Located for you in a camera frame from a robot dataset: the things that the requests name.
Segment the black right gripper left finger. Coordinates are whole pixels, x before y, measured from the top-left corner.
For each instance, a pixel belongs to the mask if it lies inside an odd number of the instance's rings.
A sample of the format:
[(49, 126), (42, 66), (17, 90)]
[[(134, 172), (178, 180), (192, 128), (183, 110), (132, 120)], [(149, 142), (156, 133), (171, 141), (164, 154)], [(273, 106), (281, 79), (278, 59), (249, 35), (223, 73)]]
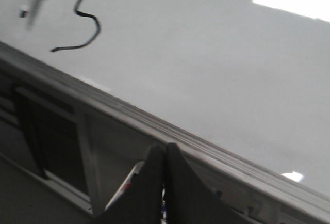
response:
[(131, 186), (95, 223), (161, 223), (164, 152), (153, 146)]

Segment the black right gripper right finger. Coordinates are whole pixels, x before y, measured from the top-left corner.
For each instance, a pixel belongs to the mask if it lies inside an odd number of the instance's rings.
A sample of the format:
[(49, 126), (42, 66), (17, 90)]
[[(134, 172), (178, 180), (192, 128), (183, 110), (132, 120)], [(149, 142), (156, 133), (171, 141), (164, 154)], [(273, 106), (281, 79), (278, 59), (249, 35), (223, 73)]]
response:
[(164, 187), (167, 223), (250, 223), (205, 186), (175, 143), (166, 147)]

